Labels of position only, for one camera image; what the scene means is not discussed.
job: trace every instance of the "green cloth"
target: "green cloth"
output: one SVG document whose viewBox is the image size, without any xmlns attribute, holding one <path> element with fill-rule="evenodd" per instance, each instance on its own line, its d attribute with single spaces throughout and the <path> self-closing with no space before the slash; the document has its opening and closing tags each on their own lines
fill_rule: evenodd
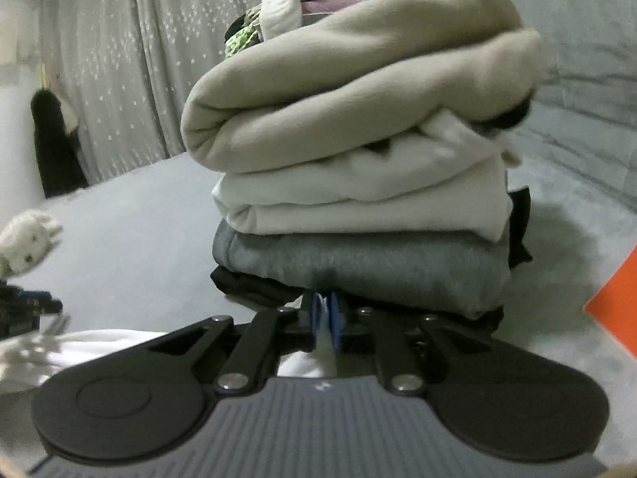
<svg viewBox="0 0 637 478">
<path fill-rule="evenodd" d="M 311 2 L 314 0 L 301 0 L 302 2 Z M 240 51 L 245 50 L 248 47 L 254 46 L 259 43 L 259 14 L 261 12 L 261 4 L 252 7 L 245 13 L 243 18 L 243 28 L 234 34 L 228 41 L 225 42 L 225 58 L 228 59 L 233 55 L 238 54 Z"/>
</svg>

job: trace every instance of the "orange paper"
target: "orange paper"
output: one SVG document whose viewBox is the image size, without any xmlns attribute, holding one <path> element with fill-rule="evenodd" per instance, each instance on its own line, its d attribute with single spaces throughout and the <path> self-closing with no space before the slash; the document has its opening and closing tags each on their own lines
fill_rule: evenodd
<svg viewBox="0 0 637 478">
<path fill-rule="evenodd" d="M 584 310 L 637 358 L 637 248 Z"/>
</svg>

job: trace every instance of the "white plush toy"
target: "white plush toy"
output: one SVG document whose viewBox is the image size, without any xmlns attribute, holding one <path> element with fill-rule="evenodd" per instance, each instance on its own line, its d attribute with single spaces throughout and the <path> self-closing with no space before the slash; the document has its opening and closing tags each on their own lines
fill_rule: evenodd
<svg viewBox="0 0 637 478">
<path fill-rule="evenodd" d="M 0 233 L 0 278 L 28 271 L 44 258 L 62 225 L 52 215 L 27 210 Z"/>
</svg>

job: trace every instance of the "pink cloth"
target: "pink cloth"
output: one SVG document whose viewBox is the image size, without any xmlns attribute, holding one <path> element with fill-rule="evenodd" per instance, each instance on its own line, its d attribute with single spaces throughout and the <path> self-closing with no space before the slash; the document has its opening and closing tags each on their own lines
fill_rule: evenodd
<svg viewBox="0 0 637 478">
<path fill-rule="evenodd" d="M 301 9 L 304 14 L 336 12 L 337 10 L 357 4 L 360 1 L 361 0 L 314 0 L 313 2 L 302 2 Z"/>
</svg>

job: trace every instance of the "gray ribbed panel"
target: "gray ribbed panel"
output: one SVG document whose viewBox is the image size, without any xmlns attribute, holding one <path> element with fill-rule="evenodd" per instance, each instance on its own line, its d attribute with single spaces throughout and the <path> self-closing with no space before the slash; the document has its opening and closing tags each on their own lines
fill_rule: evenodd
<svg viewBox="0 0 637 478">
<path fill-rule="evenodd" d="M 179 449 L 126 467 L 53 458 L 37 478 L 592 478 L 590 455 L 551 465 L 481 454 L 451 435 L 426 402 L 375 377 L 273 378 L 252 397 L 221 401 Z"/>
</svg>

